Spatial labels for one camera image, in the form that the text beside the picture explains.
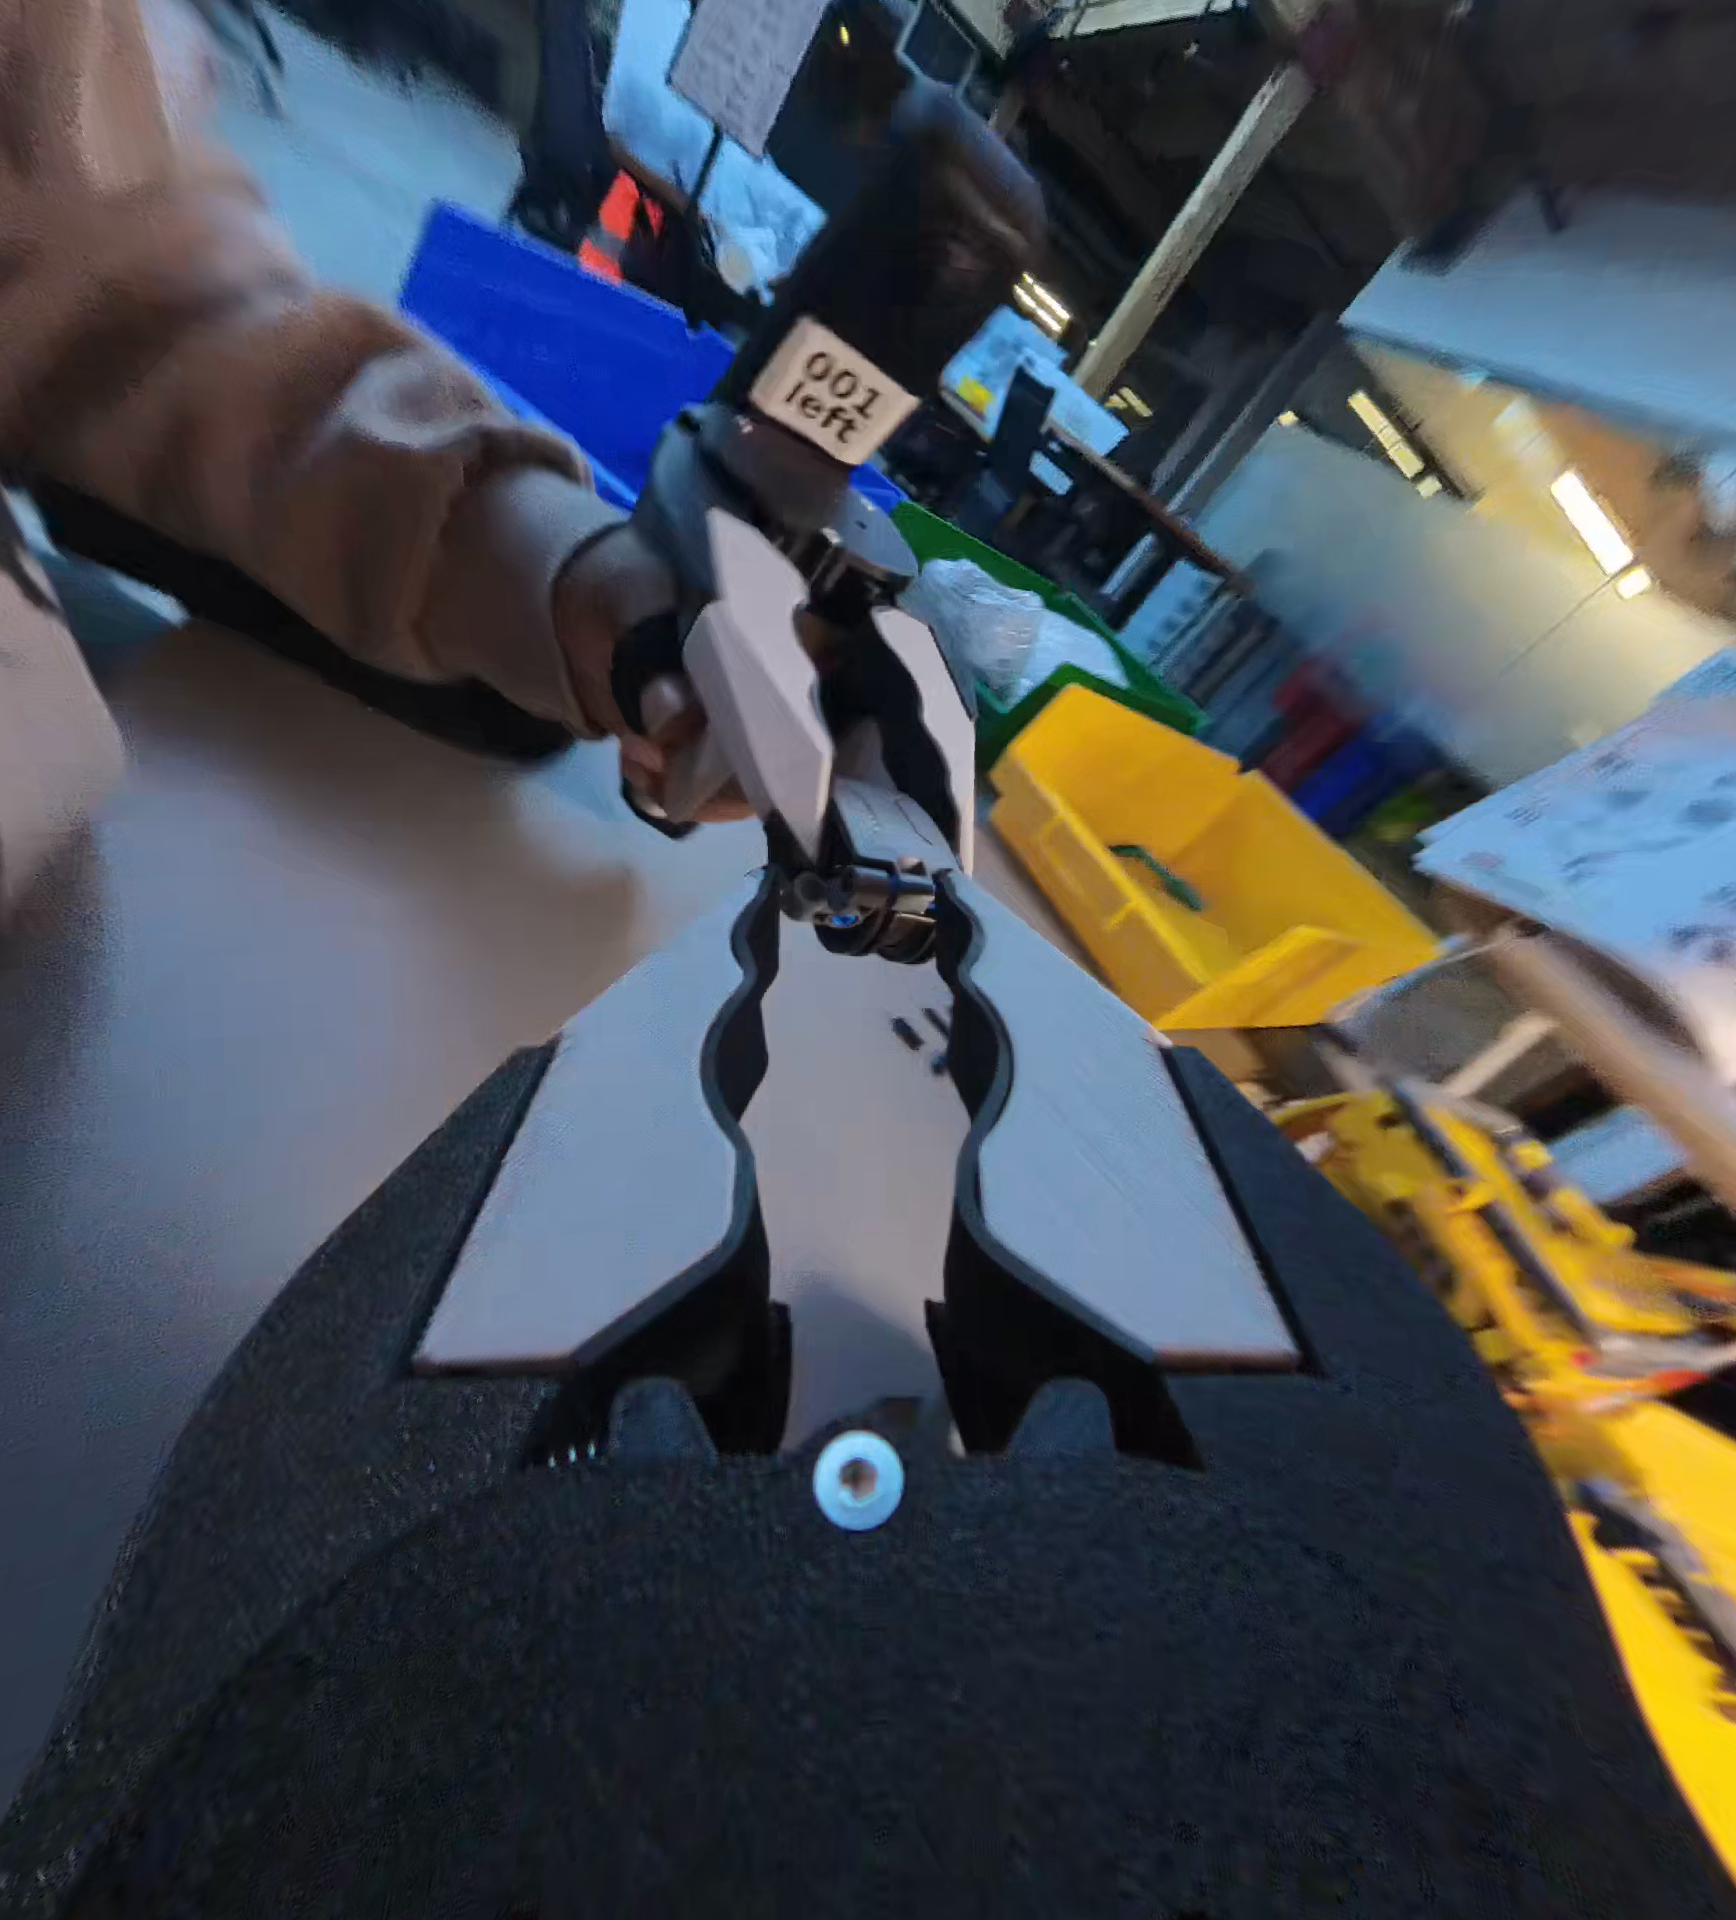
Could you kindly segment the wooden pillar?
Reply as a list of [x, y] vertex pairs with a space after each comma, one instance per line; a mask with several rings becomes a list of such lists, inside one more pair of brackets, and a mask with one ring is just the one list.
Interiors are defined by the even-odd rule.
[[1073, 371], [1089, 395], [1106, 399], [1314, 96], [1316, 85], [1297, 59], [1282, 59], [1264, 79], [1089, 340]]

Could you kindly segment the grey desk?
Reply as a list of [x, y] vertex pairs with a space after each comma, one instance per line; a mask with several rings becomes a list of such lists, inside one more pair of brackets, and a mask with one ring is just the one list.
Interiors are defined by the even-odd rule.
[[779, 1462], [522, 1462], [519, 1377], [419, 1379], [377, 1265], [424, 1139], [734, 890], [593, 749], [532, 775], [243, 642], [111, 683], [126, 782], [0, 940], [0, 1913], [76, 1900], [200, 1716], [262, 1831], [148, 1913], [1160, 1916], [1139, 1733]]

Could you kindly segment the white notice board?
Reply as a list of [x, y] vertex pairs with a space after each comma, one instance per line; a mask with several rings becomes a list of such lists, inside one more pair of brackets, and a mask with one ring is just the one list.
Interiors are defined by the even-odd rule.
[[828, 1], [696, 1], [666, 85], [763, 159]]

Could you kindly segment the person's left forearm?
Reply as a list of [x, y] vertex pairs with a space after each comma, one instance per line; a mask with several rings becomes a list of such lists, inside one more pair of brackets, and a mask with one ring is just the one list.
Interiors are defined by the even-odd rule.
[[224, 148], [0, 153], [0, 458], [235, 565], [336, 647], [595, 740], [554, 624], [623, 526], [386, 305], [317, 282]]

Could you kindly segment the blue storage bin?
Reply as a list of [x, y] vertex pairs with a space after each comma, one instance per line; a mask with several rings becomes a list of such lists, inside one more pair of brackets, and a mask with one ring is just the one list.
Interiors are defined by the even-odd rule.
[[912, 411], [904, 378], [941, 374], [967, 305], [933, 308], [912, 235], [833, 220], [784, 277], [742, 348], [714, 350], [679, 308], [564, 251], [511, 237], [440, 204], [402, 305], [505, 393], [550, 401], [544, 418], [621, 477], [641, 479], [636, 526], [709, 595], [719, 564], [787, 561], [787, 587], [826, 591], [858, 574], [892, 594], [918, 564], [904, 545], [906, 493], [877, 445]]

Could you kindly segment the instruction booklet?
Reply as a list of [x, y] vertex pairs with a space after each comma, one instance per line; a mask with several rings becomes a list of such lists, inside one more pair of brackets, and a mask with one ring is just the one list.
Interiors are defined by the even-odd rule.
[[1609, 963], [1736, 1086], [1736, 646], [1431, 827], [1415, 867]]

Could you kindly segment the wooden background table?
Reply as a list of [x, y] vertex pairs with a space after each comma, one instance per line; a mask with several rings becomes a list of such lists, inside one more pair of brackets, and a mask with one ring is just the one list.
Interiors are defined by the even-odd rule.
[[1070, 460], [1081, 461], [1097, 477], [1133, 501], [1144, 517], [1148, 532], [1171, 545], [1180, 561], [1193, 564], [1198, 571], [1217, 578], [1219, 584], [1240, 591], [1251, 590], [1251, 578], [1240, 565], [1221, 556], [1208, 540], [1162, 497], [1150, 491], [1144, 482], [1121, 468], [1114, 458], [1097, 452], [1089, 441], [1060, 424], [1048, 424], [1044, 428], [1044, 440], [1051, 447], [1063, 449]]

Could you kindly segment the book stand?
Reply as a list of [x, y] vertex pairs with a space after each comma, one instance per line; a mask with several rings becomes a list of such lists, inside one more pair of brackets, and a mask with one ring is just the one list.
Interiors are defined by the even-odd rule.
[[1435, 959], [1338, 1003], [1314, 1047], [1345, 1087], [1364, 1090], [1401, 1072], [1381, 1022], [1411, 1010], [1455, 967], [1491, 974], [1522, 1026], [1554, 1039], [1621, 1105], [1641, 1110], [1679, 1149], [1696, 1185], [1736, 1216], [1736, 1083], [1642, 1012], [1639, 987], [1617, 985], [1603, 961], [1519, 919], [1475, 919]]

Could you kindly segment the green brick separator tool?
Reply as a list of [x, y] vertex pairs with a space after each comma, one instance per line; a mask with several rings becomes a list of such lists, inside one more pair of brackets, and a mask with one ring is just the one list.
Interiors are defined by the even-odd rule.
[[1198, 913], [1204, 910], [1201, 890], [1164, 859], [1139, 841], [1117, 841], [1108, 847], [1110, 855], [1143, 872], [1156, 890], [1174, 906]]

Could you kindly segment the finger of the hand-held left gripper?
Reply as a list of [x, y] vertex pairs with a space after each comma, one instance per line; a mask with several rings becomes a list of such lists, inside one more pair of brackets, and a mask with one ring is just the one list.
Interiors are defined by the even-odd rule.
[[879, 640], [891, 658], [891, 689], [880, 695], [885, 768], [938, 827], [958, 867], [972, 874], [980, 826], [974, 716], [921, 617], [880, 607]]
[[679, 749], [679, 805], [695, 817], [738, 785], [757, 817], [779, 823], [815, 863], [833, 799], [834, 740], [799, 629], [809, 584], [758, 527], [728, 510], [707, 515], [707, 537], [713, 591], [682, 647], [704, 730]]

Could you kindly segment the small yellow storage bin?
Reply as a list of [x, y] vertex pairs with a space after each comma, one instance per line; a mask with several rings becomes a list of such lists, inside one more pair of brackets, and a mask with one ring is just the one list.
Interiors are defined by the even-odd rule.
[[[1437, 934], [1259, 774], [1099, 691], [1060, 689], [990, 772], [990, 826], [1070, 938], [1167, 1033], [1314, 1027], [1428, 966]], [[1110, 845], [1140, 844], [1193, 913]]]

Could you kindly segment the person's left hand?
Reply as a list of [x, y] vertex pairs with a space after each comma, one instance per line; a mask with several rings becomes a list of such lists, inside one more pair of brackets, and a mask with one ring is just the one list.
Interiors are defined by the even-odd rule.
[[682, 666], [682, 594], [660, 553], [629, 523], [595, 536], [552, 587], [552, 624], [576, 716], [619, 744], [635, 808], [679, 823], [670, 761], [702, 730]]

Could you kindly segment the stacked storage bins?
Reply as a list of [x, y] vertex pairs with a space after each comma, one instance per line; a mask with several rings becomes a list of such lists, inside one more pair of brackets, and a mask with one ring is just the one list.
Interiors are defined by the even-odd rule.
[[1140, 611], [1129, 646], [1198, 711], [1198, 744], [1336, 841], [1409, 847], [1485, 797], [1472, 769], [1263, 594], [1180, 565]]

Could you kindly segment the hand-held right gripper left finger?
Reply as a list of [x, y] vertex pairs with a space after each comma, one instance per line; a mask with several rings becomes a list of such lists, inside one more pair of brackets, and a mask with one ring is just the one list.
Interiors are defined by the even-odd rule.
[[546, 1047], [412, 1370], [546, 1379], [543, 1443], [600, 1443], [675, 1379], [717, 1443], [782, 1438], [782, 1306], [742, 1120], [769, 1068], [774, 878], [747, 878]]

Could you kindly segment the orange traffic cone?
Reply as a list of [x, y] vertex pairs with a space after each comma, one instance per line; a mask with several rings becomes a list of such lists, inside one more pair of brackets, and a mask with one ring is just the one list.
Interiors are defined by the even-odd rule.
[[631, 168], [619, 168], [576, 247], [588, 276], [614, 283], [650, 283], [664, 239], [664, 199]]

